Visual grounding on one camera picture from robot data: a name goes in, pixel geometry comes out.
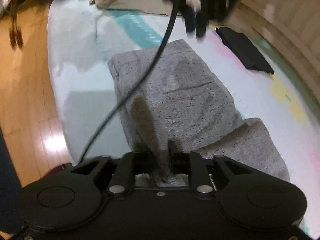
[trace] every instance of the wooden wall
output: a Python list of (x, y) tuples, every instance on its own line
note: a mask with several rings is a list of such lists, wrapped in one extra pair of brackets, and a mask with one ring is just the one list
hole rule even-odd
[(289, 61), (320, 102), (320, 0), (241, 0), (235, 13)]

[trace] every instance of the black wires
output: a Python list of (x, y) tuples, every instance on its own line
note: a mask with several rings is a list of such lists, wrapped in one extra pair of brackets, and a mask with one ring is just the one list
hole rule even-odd
[(79, 159), (78, 164), (83, 162), (83, 160), (84, 160), (85, 156), (87, 155), (88, 151), (90, 150), (92, 144), (95, 142), (95, 140), (100, 135), (100, 133), (103, 131), (103, 129), (106, 127), (106, 125), (111, 121), (111, 119), (114, 117), (116, 112), (118, 112), (118, 110), (125, 105), (125, 103), (128, 101), (128, 99), (136, 92), (136, 90), (140, 87), (140, 85), (146, 80), (146, 78), (150, 75), (150, 73), (155, 68), (162, 52), (164, 51), (165, 46), (168, 43), (169, 37), (171, 35), (172, 29), (174, 26), (174, 23), (177, 18), (177, 14), (178, 14), (178, 10), (179, 10), (178, 9), (179, 8), (179, 0), (172, 0), (172, 3), (173, 3), (173, 8), (172, 8), (170, 20), (168, 23), (168, 27), (167, 27), (167, 30), (165, 31), (161, 45), (160, 45), (152, 63), (150, 64), (150, 66), (146, 70), (146, 72), (144, 73), (143, 77), (133, 86), (133, 88), (129, 91), (129, 93), (118, 102), (118, 104), (115, 106), (115, 108), (113, 108), (113, 110), (108, 114), (108, 116), (104, 119), (104, 121), (99, 125), (99, 127), (97, 128), (95, 133), (91, 136), (90, 140), (88, 141), (87, 145), (85, 146), (85, 148), (81, 154), (81, 157)]

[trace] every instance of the red object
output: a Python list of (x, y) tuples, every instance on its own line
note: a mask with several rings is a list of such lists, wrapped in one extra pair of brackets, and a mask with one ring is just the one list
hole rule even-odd
[(54, 167), (53, 169), (51, 169), (50, 171), (48, 171), (43, 177), (49, 177), (53, 174), (56, 174), (59, 171), (63, 171), (66, 169), (72, 168), (72, 164), (71, 163), (65, 163), (65, 164), (61, 164), (60, 166)]

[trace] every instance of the gray fabric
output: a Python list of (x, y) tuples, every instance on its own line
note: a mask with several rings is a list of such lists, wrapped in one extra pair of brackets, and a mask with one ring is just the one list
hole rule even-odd
[[(156, 51), (157, 48), (151, 48), (112, 57), (109, 68), (118, 98), (126, 95), (140, 79)], [(166, 46), (155, 70), (120, 111), (120, 119), (130, 148), (140, 150), (144, 142), (155, 153), (163, 170), (168, 169), (168, 139), (179, 140), (183, 150), (198, 150), (245, 124), (228, 90), (183, 40)], [(274, 147), (270, 136), (264, 133), (262, 138), (260, 143), (268, 138), (267, 147)], [(241, 146), (239, 143), (239, 150), (246, 147)], [(278, 155), (276, 160), (281, 158), (275, 148), (258, 147), (262, 149), (257, 153), (262, 156), (255, 157), (259, 161), (272, 159), (270, 153)], [(255, 160), (248, 159), (245, 155), (238, 160), (252, 166)], [(270, 168), (273, 174), (280, 173), (277, 166)], [(169, 182), (178, 184), (176, 178)]]
[(220, 141), (198, 149), (203, 158), (215, 154), (228, 156), (274, 177), (289, 181), (289, 172), (260, 118), (244, 120), (245, 124)]

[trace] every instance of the dark fabric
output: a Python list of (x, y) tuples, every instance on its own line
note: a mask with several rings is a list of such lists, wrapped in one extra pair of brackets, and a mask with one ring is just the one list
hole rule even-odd
[(228, 27), (216, 28), (216, 33), (246, 69), (275, 73), (263, 55), (243, 33), (237, 33)]
[(14, 234), (22, 227), (14, 206), (20, 190), (20, 181), (0, 129), (0, 231)]

